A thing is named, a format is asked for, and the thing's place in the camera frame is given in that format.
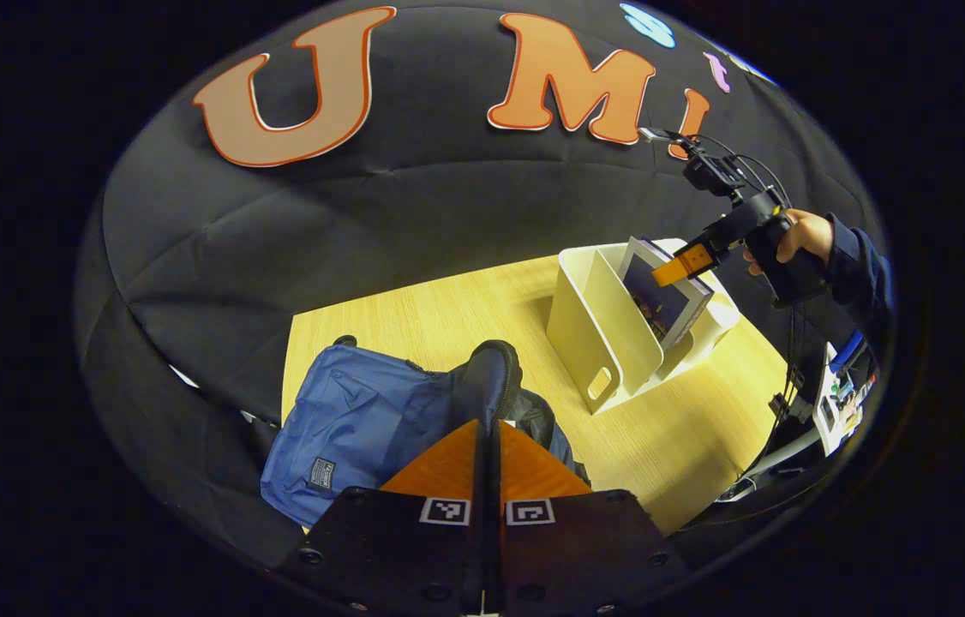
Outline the blue cover book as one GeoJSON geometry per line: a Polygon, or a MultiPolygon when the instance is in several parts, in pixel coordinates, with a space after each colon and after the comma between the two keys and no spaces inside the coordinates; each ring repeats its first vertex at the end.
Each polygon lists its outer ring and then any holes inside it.
{"type": "Polygon", "coordinates": [[[674,347],[690,331],[714,296],[699,278],[659,285],[652,273],[671,260],[671,254],[655,243],[632,236],[619,270],[620,281],[663,351],[674,347]]]}

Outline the black backdrop cloth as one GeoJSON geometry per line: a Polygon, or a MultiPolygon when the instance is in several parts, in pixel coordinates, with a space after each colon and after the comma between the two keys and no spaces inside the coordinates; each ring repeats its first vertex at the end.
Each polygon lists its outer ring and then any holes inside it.
{"type": "Polygon", "coordinates": [[[647,59],[640,121],[678,128],[686,90],[705,95],[703,133],[771,165],[797,207],[889,249],[859,173],[799,102],[697,28],[626,1],[337,0],[197,75],[131,141],[88,218],[76,355],[114,448],[197,535],[258,569],[301,539],[259,487],[295,314],[630,235],[686,236],[724,210],[666,149],[593,135],[599,109],[565,128],[552,91],[549,125],[495,128],[515,54],[506,13],[560,23],[589,68],[647,59]],[[301,36],[383,5],[395,15],[375,16],[368,116],[348,140],[263,168],[217,152],[198,91],[253,60],[262,121],[306,123],[335,102],[317,89],[343,66],[301,36]]]}

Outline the white electronics box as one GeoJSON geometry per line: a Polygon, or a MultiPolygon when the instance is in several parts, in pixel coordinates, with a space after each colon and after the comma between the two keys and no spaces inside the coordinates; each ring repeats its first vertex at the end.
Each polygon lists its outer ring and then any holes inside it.
{"type": "Polygon", "coordinates": [[[840,350],[831,344],[824,349],[822,374],[817,386],[812,422],[824,455],[830,457],[854,434],[864,418],[864,401],[877,376],[871,369],[873,356],[862,333],[852,333],[840,350]]]}

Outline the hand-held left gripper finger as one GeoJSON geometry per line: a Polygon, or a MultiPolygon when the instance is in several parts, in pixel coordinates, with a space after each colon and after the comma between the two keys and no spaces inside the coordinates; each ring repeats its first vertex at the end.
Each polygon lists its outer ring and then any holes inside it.
{"type": "Polygon", "coordinates": [[[595,491],[507,422],[495,427],[505,616],[632,616],[689,577],[627,489],[595,491]]]}
{"type": "Polygon", "coordinates": [[[471,419],[384,488],[347,488],[276,578],[338,616],[480,612],[494,530],[488,437],[471,419]]]}

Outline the white metal frame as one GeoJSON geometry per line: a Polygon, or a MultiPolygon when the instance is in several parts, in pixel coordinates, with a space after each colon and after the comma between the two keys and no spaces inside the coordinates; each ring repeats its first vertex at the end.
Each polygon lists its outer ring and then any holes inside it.
{"type": "Polygon", "coordinates": [[[803,459],[805,454],[812,450],[823,452],[822,437],[816,427],[800,434],[775,452],[766,453],[740,480],[729,485],[714,503],[724,504],[745,499],[761,488],[771,487],[780,474],[804,471],[806,462],[803,459]]]}

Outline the blue schoolbag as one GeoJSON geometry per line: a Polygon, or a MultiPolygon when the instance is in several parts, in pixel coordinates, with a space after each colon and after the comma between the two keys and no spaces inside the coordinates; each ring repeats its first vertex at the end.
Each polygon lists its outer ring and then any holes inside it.
{"type": "Polygon", "coordinates": [[[384,488],[471,419],[507,422],[584,483],[584,465],[542,396],[527,390],[517,351],[487,340],[466,363],[431,371],[370,349],[329,346],[315,357],[276,434],[263,500],[311,528],[347,488],[384,488]]]}

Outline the white bookshelf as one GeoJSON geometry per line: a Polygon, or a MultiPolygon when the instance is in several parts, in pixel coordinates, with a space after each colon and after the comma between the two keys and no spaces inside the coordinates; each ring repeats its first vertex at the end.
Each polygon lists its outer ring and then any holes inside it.
{"type": "Polygon", "coordinates": [[[689,286],[709,293],[704,308],[682,317],[687,330],[670,347],[628,298],[622,273],[634,254],[627,243],[561,250],[550,303],[548,340],[591,415],[614,409],[698,366],[740,323],[740,309],[712,273],[689,286]]]}

